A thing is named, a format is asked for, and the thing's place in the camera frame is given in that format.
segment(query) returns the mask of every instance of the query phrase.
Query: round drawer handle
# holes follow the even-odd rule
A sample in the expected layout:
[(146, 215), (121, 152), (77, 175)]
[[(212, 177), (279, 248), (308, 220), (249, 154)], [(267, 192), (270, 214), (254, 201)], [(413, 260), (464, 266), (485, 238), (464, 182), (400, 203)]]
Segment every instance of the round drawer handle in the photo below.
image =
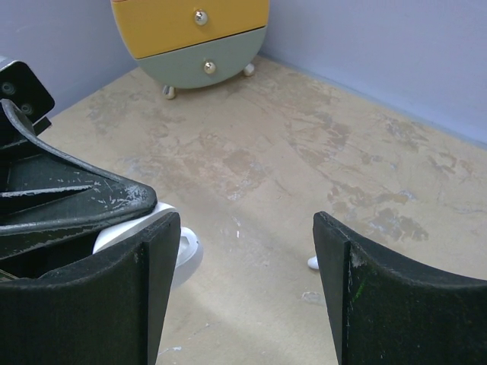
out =
[(203, 10), (197, 10), (195, 13), (195, 23), (202, 26), (208, 23), (208, 14)]
[(203, 70), (208, 74), (208, 75), (211, 75), (211, 74), (214, 74), (215, 71), (216, 71), (216, 65), (215, 63), (211, 62), (211, 61), (206, 61), (205, 62), (205, 65), (203, 66)]

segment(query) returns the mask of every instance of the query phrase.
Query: wall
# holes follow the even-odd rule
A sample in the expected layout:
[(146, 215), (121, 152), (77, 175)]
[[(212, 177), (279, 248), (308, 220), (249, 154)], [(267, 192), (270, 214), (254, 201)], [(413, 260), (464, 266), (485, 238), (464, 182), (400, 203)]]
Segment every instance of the wall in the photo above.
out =
[(487, 142), (486, 0), (271, 0), (263, 54)]
[(0, 54), (33, 69), (55, 113), (135, 67), (110, 0), (2, 0)]

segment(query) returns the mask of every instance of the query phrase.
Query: dresser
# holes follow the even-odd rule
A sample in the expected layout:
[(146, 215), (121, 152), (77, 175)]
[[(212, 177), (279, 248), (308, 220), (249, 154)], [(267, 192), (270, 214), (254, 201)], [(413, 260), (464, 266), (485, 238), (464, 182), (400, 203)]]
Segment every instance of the dresser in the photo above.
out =
[(167, 99), (253, 75), (269, 17), (269, 0), (112, 0), (112, 8), (127, 49)]

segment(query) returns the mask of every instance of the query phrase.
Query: floor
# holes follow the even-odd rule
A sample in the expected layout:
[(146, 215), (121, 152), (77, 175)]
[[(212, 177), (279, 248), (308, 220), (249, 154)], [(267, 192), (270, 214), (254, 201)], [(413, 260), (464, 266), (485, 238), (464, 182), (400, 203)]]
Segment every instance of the floor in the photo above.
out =
[(314, 255), (324, 210), (391, 249), (487, 278), (487, 151), (265, 59), (166, 101), (136, 69), (49, 143), (153, 186), (205, 247), (158, 364), (336, 364)]

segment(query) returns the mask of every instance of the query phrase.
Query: stained floor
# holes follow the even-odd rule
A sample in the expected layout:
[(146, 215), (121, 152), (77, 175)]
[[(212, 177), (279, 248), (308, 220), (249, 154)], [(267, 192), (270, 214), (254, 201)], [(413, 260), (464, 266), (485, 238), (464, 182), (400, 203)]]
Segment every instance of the stained floor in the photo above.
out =
[(49, 143), (153, 186), (205, 247), (158, 364), (335, 364), (314, 254), (324, 210), (391, 249), (487, 278), (487, 152), (265, 59), (166, 101), (136, 69)]

